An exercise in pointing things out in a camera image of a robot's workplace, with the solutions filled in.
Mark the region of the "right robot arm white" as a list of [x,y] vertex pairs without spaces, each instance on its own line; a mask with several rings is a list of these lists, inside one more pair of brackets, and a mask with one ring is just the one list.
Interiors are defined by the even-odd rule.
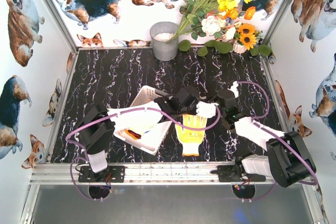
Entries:
[[246,116],[239,111],[235,94],[230,90],[220,90],[217,99],[224,127],[267,153],[242,158],[246,173],[270,177],[284,188],[295,183],[318,184],[316,166],[299,133],[277,131]]

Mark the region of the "white storage basket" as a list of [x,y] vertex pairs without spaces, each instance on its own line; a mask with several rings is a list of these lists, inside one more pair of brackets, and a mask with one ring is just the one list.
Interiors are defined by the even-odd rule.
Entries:
[[[165,96],[166,93],[157,90],[150,86],[143,86],[130,107],[135,108],[156,108],[159,107],[154,104],[154,99]],[[165,139],[171,121],[160,122],[163,115],[156,111],[132,111],[124,115],[119,115],[111,119],[115,123],[115,130],[113,135],[151,155],[155,155]],[[141,139],[134,140],[129,137],[124,130],[132,130],[140,135]]]

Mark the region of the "orange dotted white glove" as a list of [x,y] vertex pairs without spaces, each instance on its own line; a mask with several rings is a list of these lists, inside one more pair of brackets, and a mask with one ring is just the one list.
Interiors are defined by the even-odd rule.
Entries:
[[[183,125],[195,129],[205,128],[207,118],[197,115],[183,115]],[[202,144],[205,131],[195,131],[175,125],[176,135],[178,141],[182,144],[183,156],[199,156],[198,148]]]

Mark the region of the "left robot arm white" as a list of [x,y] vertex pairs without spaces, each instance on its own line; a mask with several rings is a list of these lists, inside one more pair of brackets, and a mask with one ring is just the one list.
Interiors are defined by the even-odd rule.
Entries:
[[175,124],[183,156],[198,156],[205,137],[207,120],[220,117],[218,104],[201,100],[193,86],[177,94],[144,95],[152,88],[144,86],[136,96],[138,104],[129,108],[106,109],[96,106],[79,122],[79,140],[93,173],[107,172],[106,149],[112,136],[155,154],[171,123]]

